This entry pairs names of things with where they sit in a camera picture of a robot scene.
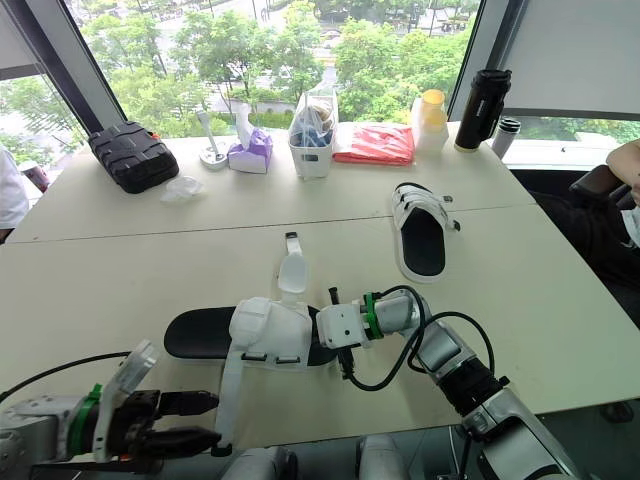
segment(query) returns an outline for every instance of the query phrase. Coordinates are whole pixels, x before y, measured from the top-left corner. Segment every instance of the white table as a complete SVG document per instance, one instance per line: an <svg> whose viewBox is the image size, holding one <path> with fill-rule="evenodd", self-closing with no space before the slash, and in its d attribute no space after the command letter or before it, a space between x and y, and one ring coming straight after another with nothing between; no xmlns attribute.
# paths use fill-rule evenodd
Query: white table
<svg viewBox="0 0 640 480"><path fill-rule="evenodd" d="M457 124L449 127L451 138L441 156L418 155L411 167L334 163L328 177L307 181L296 176L286 132L274 135L267 175L208 171L198 159L206 138L167 140L182 174L197 178L206 189L198 200L172 206L160 202L163 185L130 195L92 155L79 155L9 242L377 218L390 214L391 192L406 181L452 195L451 211L535 203L487 145L475 153L456 151Z"/></svg>
<svg viewBox="0 0 640 480"><path fill-rule="evenodd" d="M433 312L458 310L485 326L497 374L513 381L534 412L640 396L640 377L624 374L640 364L640 332L537 206L454 216L462 230L448 240L446 276L416 288ZM143 337L162 349L166 326L186 310L276 296L275 273L290 230L300 235L310 262L311 305L327 305L331 286L346 301L407 282L394 261L389 218L9 244L0 248L0 385L131 348ZM450 323L486 361L477 333ZM381 379L402 343L394 336L360 349L358 377ZM10 401L47 391L87 392L115 365L57 374ZM144 387L217 392L220 373L220 366L166 355ZM458 421L430 380L406 367L376 393L342 381L335 365L289 374L251 369L240 411L239 447ZM211 416L196 421L213 425Z"/></svg>

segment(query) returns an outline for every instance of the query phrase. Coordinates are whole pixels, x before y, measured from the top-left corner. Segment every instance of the black thermos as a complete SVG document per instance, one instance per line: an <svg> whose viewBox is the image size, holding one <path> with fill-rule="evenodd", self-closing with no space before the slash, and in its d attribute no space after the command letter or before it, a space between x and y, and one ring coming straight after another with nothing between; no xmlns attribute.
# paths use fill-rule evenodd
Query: black thermos
<svg viewBox="0 0 640 480"><path fill-rule="evenodd" d="M455 147L474 151L493 135L504 108L504 96L511 88L511 70L480 70L471 82Z"/></svg>

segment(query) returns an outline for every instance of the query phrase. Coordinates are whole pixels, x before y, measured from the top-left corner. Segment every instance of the red plastic bag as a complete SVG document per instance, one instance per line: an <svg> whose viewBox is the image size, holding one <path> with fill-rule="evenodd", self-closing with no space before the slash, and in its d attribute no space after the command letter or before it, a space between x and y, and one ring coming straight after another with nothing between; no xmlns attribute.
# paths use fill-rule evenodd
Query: red plastic bag
<svg viewBox="0 0 640 480"><path fill-rule="evenodd" d="M336 162L409 165L413 161L411 127L395 123L339 123L333 146Z"/></svg>

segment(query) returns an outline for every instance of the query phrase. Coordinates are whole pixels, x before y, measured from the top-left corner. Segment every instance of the white slipper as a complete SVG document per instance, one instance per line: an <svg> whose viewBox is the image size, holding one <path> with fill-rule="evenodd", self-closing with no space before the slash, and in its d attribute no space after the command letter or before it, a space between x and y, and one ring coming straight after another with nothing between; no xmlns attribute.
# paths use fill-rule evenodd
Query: white slipper
<svg viewBox="0 0 640 480"><path fill-rule="evenodd" d="M396 261L400 271L417 283L435 282L446 264L445 231L460 230L443 204L450 196L438 196L417 183L405 182L391 195L396 227Z"/></svg>

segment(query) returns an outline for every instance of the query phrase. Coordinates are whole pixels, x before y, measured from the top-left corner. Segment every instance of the black cable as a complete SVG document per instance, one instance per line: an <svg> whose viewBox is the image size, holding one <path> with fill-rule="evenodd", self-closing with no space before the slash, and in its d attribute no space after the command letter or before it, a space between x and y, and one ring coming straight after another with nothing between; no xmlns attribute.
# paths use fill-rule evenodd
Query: black cable
<svg viewBox="0 0 640 480"><path fill-rule="evenodd" d="M493 347L491 346L491 340L489 340L489 336L487 335L487 332L484 331L484 328L482 328L482 326L473 318L471 318L469 315L465 314L465 313L460 313L460 312L440 312L440 313L436 313L433 317L431 317L432 321L435 320L439 320L441 318L446 318L446 317L458 317L458 318L462 318L463 320L466 320L467 322L469 322L471 325L473 325L475 327L475 329L478 331L478 333L480 334L480 336L482 337L482 340L484 341L484 345L487 349L487 356L489 357L489 370L491 371L492 374L495 375L496 373L496 361L493 355Z"/></svg>
<svg viewBox="0 0 640 480"><path fill-rule="evenodd" d="M471 435L467 434L467 438L464 440L464 448L462 449L462 458L460 459L460 470L458 471L458 480L465 480L470 451L471 451Z"/></svg>
<svg viewBox="0 0 640 480"><path fill-rule="evenodd" d="M487 355L489 356L489 370L491 371L492 374L495 374L495 358L493 355L493 347L491 345L491 341L489 340L489 336L487 335L487 333L484 331L482 326L476 320L474 320L469 315L466 315L464 313L453 312L453 311L440 312L435 315L432 315L430 318L427 319L424 311L424 305L422 304L422 297L420 297L420 294L413 287L410 287L408 285L396 285L395 287L391 287L388 290L385 290L384 292L382 292L380 294L380 297L386 297L390 293L393 293L399 290L406 290L409 293L411 293L411 295L414 297L416 303L418 304L418 311L420 313L420 324L418 325L416 330L411 334L411 337L409 337L409 340L407 341L406 345L402 349L402 352L400 353L398 360L396 360L396 363L393 365L393 367L391 368L387 376L381 382L376 383L374 385L367 385L360 382L355 377L353 371L345 372L345 375L344 375L345 378L347 378L351 383L353 383L359 389L365 390L367 392L376 392L378 390L382 390L387 385L389 385L389 383L391 383L391 380L393 380L393 378L398 373L398 370L400 370L400 367L402 366L404 359L407 358L407 355L409 355L407 358L407 365L411 370L414 370L419 373L427 373L427 371L423 367L416 365L414 363L414 359L418 355L420 347L422 346L424 331L427 328L427 326L432 322L435 322L436 320L439 320L441 318L446 318L446 317L462 318L463 320L466 320L476 328L478 333L480 333L482 340L484 341L485 347L487 348Z"/></svg>
<svg viewBox="0 0 640 480"><path fill-rule="evenodd" d="M86 358L82 358L80 360L75 360L73 362L65 363L65 364L60 365L58 367L51 368L51 369L46 370L44 372L41 372L41 373L39 373L37 375L34 375L33 377L27 378L23 382L20 382L19 384L17 384L15 387L12 387L7 391L2 392L0 394L0 403L4 402L7 399L7 397L9 397L10 395L13 395L18 390L22 390L27 385L30 385L33 382L36 382L36 381L40 380L41 378L48 377L49 375L52 375L54 373L60 372L62 370L66 370L66 369L71 368L71 367L76 367L76 366L82 365L84 363L97 362L99 360L107 360L109 358L126 357L130 353L131 352L105 353L104 355L95 355L93 357L86 357Z"/></svg>
<svg viewBox="0 0 640 480"><path fill-rule="evenodd" d="M393 377L395 377L396 373L398 373L398 370L400 370L400 367L402 366L402 363L404 362L404 359L409 354L409 351L411 350L413 345L416 344L416 343L418 343L418 344L422 343L422 337L424 335L424 329L426 328L426 326L429 323L431 323L431 319L429 319L429 321L427 321L427 319L426 319L426 314L424 312L424 305L422 304L422 300L421 300L420 294L418 292L416 292L416 290L413 287L410 287L408 285L396 285L395 287L391 287L390 289L385 290L384 292L382 292L380 294L380 297L386 297L390 293L397 292L398 290L407 290L409 293L411 293L411 295L413 295L416 303L418 304L418 311L420 312L420 325L411 334L411 337L409 337L409 340L407 341L406 345L402 349L402 352L400 353L400 356L398 357L398 360L396 360L396 363L391 368L391 371L389 371L387 376L381 382L376 383L375 385L367 385L365 383L360 382L355 377L353 372L346 372L345 373L345 377L351 383L353 383L356 387L358 387L360 390L365 390L367 392L376 392L378 390L382 390L387 385L389 385L389 383L391 383L391 380L393 380Z"/></svg>

